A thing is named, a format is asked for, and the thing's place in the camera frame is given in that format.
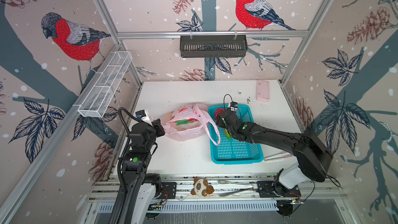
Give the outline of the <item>teal plastic basket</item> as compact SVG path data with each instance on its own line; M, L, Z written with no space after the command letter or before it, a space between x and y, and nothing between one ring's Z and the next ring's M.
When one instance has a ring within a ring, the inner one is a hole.
M210 155L213 163L224 165L253 164L263 160L261 145L240 142L229 138L226 130L219 128L219 136L213 127L209 128L210 139L220 141L215 145L210 141Z

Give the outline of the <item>pink plastic bag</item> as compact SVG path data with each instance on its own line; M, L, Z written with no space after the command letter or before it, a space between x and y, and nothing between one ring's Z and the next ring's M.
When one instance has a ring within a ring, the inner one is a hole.
M165 135L175 141L187 141L207 134L218 146L221 137L218 127L208 113L208 106L202 103L188 104L167 113L161 118Z

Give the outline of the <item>red dragon fruit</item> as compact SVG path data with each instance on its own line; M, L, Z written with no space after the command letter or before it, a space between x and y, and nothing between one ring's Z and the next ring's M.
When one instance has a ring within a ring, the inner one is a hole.
M226 111L226 109L225 108L217 108L216 110L215 110L215 113L214 113L214 120L215 121L218 121L218 120L220 120L220 119L222 119L222 114L224 113Z

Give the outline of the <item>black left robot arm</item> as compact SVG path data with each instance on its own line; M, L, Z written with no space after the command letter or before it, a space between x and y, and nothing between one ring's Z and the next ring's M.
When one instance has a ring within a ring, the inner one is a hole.
M110 224L141 224L153 198L162 192L161 177L147 173L156 151L156 139L165 135L160 119L151 124L139 122L127 130L127 141L119 158L119 191L109 219Z

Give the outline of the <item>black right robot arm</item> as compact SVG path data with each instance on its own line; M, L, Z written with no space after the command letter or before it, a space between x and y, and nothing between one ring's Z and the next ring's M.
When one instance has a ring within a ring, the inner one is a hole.
M289 133L253 122L242 122L230 109L218 114L216 124L240 142L271 146L296 157L297 162L287 169L281 169L274 179L273 189L278 195L307 180L321 183L328 177L333 155L312 132Z

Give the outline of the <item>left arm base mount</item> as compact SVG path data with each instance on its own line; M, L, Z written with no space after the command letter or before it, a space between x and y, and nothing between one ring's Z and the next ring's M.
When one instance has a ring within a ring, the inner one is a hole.
M176 182L165 182L162 183L160 194L155 196L153 199L155 200L168 200L175 199L177 191L177 183Z

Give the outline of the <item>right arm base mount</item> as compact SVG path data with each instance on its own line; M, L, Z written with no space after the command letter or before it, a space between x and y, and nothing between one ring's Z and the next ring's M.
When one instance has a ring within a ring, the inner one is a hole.
M301 198L298 186L288 189L273 181L257 181L257 192L260 198Z

